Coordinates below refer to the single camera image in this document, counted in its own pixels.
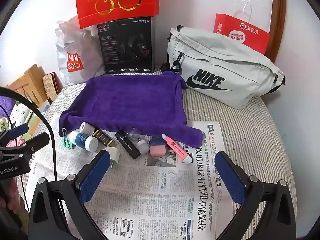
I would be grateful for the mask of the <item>person's left hand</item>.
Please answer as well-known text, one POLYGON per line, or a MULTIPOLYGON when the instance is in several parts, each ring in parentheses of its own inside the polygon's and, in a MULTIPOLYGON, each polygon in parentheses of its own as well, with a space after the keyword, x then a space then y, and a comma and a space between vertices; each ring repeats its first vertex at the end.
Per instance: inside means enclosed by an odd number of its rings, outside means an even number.
POLYGON ((1 198, 1 207, 7 207, 13 213, 18 214, 21 208, 20 204, 20 194, 18 192, 17 183, 15 178, 10 178, 7 180, 7 187, 4 192, 8 198, 6 203, 3 198, 1 198))

